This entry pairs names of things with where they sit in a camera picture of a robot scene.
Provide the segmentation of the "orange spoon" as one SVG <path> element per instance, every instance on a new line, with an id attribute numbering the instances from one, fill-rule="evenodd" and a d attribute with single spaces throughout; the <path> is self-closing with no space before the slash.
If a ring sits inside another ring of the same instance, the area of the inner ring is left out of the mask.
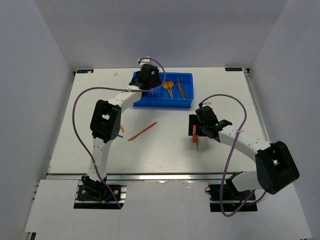
<path id="1" fill-rule="evenodd" d="M 172 98 L 173 96 L 171 93 L 170 84 L 167 81 L 164 81 L 162 86 L 167 90 L 169 97 Z"/>
<path id="2" fill-rule="evenodd" d="M 169 92 L 170 92 L 170 97 L 173 98 L 173 87 L 174 87 L 174 82 L 173 81 L 168 81 L 169 85 Z"/>

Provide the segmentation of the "grey-blue chopstick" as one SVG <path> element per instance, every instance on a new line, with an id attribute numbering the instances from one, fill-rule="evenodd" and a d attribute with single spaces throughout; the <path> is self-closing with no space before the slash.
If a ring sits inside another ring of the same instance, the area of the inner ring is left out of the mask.
<path id="1" fill-rule="evenodd" d="M 186 95 L 186 98 L 187 98 L 188 96 L 187 96 L 187 93 L 186 93 L 186 90 L 185 90 L 185 86 L 184 86 L 184 83 L 183 83 L 182 79 L 180 80 L 180 84 L 181 84 L 181 86 L 182 86 L 182 88 L 184 90 L 184 93 Z"/>
<path id="2" fill-rule="evenodd" d="M 178 86 L 178 89 L 179 89 L 182 97 L 185 99 L 185 98 L 186 98 L 185 92 L 184 92 L 184 90 L 183 90 L 183 87 L 182 87 L 182 85 L 181 85 L 181 82 L 180 82 L 179 78 L 177 78 L 177 86 Z"/>

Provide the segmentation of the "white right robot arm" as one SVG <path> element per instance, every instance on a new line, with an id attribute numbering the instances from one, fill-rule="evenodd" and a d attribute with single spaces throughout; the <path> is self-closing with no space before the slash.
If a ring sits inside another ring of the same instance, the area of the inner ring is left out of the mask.
<path id="1" fill-rule="evenodd" d="M 288 146 L 277 141 L 259 140 L 241 132 L 228 120 L 218 120 L 211 106 L 203 106 L 189 115 L 188 135 L 194 142 L 208 137 L 233 147 L 255 163 L 254 171 L 239 172 L 227 178 L 226 195 L 236 200 L 244 191 L 264 190 L 274 195 L 300 177 Z"/>

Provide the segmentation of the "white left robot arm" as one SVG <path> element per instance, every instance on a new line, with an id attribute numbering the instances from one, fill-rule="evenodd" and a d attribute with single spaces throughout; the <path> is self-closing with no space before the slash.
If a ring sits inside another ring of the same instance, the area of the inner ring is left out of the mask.
<path id="1" fill-rule="evenodd" d="M 109 151 L 113 140 L 120 133 L 122 113 L 135 102 L 141 100 L 147 91 L 155 89 L 161 84 L 159 69 L 145 63 L 132 78 L 126 91 L 109 100 L 97 101 L 90 123 L 94 162 L 90 164 L 89 171 L 82 178 L 84 184 L 92 183 L 88 188 L 88 193 L 94 199 L 99 200 L 106 193 L 106 187 L 100 182 L 107 176 Z"/>

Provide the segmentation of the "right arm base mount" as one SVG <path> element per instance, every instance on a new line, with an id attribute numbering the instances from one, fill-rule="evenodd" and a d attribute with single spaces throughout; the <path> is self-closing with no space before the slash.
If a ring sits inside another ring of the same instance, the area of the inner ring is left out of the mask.
<path id="1" fill-rule="evenodd" d="M 209 195 L 209 206 L 212 213 L 220 213 L 220 185 L 210 184 L 204 189 L 205 193 Z M 251 191 L 241 191 L 234 193 L 228 186 L 223 186 L 222 200 L 223 208 L 227 213 L 234 212 L 250 195 Z M 257 212 L 258 207 L 255 203 L 256 196 L 253 194 L 247 203 L 239 210 L 240 212 Z"/>

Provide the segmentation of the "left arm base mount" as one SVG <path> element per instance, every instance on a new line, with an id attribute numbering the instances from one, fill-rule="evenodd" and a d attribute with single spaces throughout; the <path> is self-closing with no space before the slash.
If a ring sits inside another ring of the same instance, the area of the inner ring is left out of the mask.
<path id="1" fill-rule="evenodd" d="M 99 180 L 92 180 L 88 176 L 81 177 L 78 184 L 74 209 L 87 210 L 120 210 L 126 199 L 127 187 L 111 184 L 109 188 Z"/>

